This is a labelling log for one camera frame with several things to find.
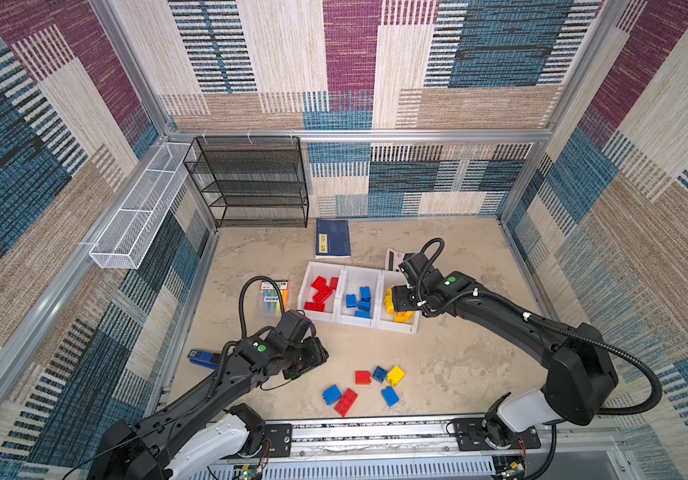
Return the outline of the yellow square lego brick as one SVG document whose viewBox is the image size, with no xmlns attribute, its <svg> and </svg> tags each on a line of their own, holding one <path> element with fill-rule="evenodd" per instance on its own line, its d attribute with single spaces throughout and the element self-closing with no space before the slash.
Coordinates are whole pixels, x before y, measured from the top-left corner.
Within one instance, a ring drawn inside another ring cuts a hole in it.
<svg viewBox="0 0 688 480">
<path fill-rule="evenodd" d="M 395 312 L 393 314 L 393 321 L 395 323 L 401 323 L 401 324 L 406 324 L 406 323 L 411 323 L 414 317 L 413 312 Z"/>
</svg>

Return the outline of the yellow studded lego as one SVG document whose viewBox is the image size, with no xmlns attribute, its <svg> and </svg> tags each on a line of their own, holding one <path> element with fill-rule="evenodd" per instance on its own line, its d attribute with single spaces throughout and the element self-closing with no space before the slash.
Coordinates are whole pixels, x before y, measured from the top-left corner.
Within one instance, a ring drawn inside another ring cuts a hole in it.
<svg viewBox="0 0 688 480">
<path fill-rule="evenodd" d="M 385 290 L 384 307 L 385 307 L 385 310 L 388 314 L 390 314 L 390 315 L 394 314 L 393 294 L 392 294 L 391 288 L 388 288 Z"/>
</svg>

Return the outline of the red long lego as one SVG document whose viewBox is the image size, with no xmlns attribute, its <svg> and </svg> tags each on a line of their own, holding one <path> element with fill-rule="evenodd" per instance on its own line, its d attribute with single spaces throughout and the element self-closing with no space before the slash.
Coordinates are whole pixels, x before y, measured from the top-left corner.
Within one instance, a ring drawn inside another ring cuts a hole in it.
<svg viewBox="0 0 688 480">
<path fill-rule="evenodd" d="M 357 400 L 357 398 L 358 394 L 354 390 L 347 389 L 336 403 L 335 411 L 341 417 L 345 417 L 350 411 L 355 401 Z"/>
<path fill-rule="evenodd" d="M 313 312 L 325 312 L 326 311 L 326 306 L 324 303 L 319 303 L 319 302 L 306 302 L 303 306 L 303 309 L 305 311 L 313 311 Z"/>
</svg>

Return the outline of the red long lego diagonal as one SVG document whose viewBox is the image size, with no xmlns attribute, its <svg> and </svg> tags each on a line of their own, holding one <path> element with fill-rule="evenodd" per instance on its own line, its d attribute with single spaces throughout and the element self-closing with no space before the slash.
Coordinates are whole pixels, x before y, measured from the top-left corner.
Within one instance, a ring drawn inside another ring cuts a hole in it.
<svg viewBox="0 0 688 480">
<path fill-rule="evenodd" d="M 328 286 L 322 286 L 313 295 L 314 303 L 324 304 L 334 293 L 334 290 Z"/>
</svg>

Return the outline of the red long lego bottom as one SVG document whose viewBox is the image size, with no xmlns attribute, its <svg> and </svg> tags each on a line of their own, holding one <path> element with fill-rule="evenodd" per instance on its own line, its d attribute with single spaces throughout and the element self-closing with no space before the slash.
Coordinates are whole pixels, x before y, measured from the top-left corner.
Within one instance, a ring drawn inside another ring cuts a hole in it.
<svg viewBox="0 0 688 480">
<path fill-rule="evenodd" d="M 336 403 L 335 411 L 341 417 L 345 417 L 350 411 L 355 401 L 357 400 L 357 398 L 358 394 L 354 390 L 347 389 Z"/>
</svg>

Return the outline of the small red lego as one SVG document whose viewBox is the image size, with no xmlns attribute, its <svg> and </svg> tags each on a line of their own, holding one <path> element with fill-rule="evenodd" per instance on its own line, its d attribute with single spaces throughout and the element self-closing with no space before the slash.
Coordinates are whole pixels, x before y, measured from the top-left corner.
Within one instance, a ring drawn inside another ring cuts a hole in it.
<svg viewBox="0 0 688 480">
<path fill-rule="evenodd" d="M 372 382 L 372 376 L 369 371 L 356 371 L 355 372 L 355 384 L 356 385 L 369 385 Z"/>
</svg>

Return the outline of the blue lego top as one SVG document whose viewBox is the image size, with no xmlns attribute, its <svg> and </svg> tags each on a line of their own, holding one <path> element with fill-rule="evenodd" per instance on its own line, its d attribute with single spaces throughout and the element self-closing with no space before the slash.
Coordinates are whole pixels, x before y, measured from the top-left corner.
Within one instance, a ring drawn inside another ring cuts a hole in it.
<svg viewBox="0 0 688 480">
<path fill-rule="evenodd" d="M 345 303 L 347 308 L 356 308 L 357 307 L 357 299 L 354 294 L 347 294 L 345 297 Z"/>
</svg>

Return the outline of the dark blue lego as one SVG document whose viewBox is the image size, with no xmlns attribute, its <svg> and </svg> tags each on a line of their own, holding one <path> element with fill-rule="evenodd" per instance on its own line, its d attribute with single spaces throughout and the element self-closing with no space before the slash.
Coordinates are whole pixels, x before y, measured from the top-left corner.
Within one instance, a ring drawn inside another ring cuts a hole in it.
<svg viewBox="0 0 688 480">
<path fill-rule="evenodd" d="M 372 379 L 379 383 L 383 383 L 386 380 L 386 377 L 387 371 L 380 366 L 377 366 L 372 373 Z"/>
</svg>

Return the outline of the blue lego bottom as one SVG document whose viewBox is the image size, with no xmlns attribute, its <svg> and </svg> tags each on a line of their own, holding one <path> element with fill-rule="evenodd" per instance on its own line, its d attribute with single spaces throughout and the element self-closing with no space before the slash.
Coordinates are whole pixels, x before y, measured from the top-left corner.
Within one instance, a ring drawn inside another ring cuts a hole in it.
<svg viewBox="0 0 688 480">
<path fill-rule="evenodd" d="M 388 407 L 395 406 L 400 400 L 397 392 L 391 386 L 384 388 L 381 395 Z"/>
</svg>

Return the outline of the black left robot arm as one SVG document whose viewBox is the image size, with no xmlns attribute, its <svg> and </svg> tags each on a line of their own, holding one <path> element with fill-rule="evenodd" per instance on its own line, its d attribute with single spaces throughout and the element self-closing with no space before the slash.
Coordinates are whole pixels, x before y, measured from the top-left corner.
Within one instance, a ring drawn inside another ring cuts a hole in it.
<svg viewBox="0 0 688 480">
<path fill-rule="evenodd" d="M 90 479 L 187 479 L 226 457 L 270 449 L 265 421 L 241 397 L 281 374 L 295 380 L 328 353 L 314 323 L 297 311 L 276 326 L 224 345 L 215 371 L 152 415 L 113 424 L 102 436 Z"/>
</svg>

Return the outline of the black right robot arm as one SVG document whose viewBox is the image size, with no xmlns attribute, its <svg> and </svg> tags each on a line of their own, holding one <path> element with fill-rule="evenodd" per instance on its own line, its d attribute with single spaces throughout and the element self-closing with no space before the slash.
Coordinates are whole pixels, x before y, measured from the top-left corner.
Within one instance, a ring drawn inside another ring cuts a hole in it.
<svg viewBox="0 0 688 480">
<path fill-rule="evenodd" d="M 546 379 L 540 387 L 519 395 L 505 394 L 486 412 L 483 425 L 496 442 L 537 424 L 586 426 L 596 415 L 642 414 L 661 401 L 663 387 L 655 372 L 639 358 L 605 342 L 587 323 L 572 327 L 521 307 L 461 272 L 443 275 L 424 253 L 408 256 L 399 271 L 406 282 L 393 290 L 395 311 L 417 311 L 426 318 L 447 314 L 470 321 L 545 368 Z M 619 383 L 614 358 L 632 365 L 648 380 L 650 393 L 645 400 L 631 406 L 606 406 Z"/>
</svg>

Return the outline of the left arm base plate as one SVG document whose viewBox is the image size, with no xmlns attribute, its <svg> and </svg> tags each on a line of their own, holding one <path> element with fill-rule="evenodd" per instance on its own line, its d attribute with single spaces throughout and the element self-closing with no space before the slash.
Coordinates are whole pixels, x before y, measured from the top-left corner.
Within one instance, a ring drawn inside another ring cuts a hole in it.
<svg viewBox="0 0 688 480">
<path fill-rule="evenodd" d="M 288 458 L 291 455 L 293 425 L 291 423 L 268 423 L 263 427 L 259 446 L 254 455 L 259 458 Z"/>
</svg>

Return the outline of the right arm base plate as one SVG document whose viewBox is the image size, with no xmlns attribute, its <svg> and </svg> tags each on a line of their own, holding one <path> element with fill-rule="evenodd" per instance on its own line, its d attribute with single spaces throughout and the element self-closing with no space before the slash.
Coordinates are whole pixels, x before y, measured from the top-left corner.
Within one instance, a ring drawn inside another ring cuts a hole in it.
<svg viewBox="0 0 688 480">
<path fill-rule="evenodd" d="M 501 432 L 489 427 L 484 417 L 460 417 L 450 421 L 447 428 L 462 452 L 493 450 L 539 449 L 542 446 L 538 432 L 530 427 L 521 433 Z"/>
</svg>

